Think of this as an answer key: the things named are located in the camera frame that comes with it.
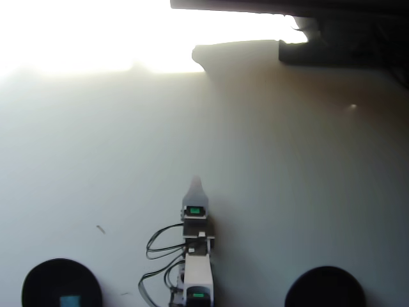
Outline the black white gripper servo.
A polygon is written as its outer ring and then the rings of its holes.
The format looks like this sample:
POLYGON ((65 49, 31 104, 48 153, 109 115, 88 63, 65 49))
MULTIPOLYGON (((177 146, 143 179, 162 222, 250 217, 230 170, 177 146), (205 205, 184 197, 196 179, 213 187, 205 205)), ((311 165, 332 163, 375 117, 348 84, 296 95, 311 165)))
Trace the black white gripper servo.
POLYGON ((184 208, 181 211, 181 221, 184 239, 215 239, 215 224, 209 216, 208 202, 201 178, 195 176, 182 200, 184 208))

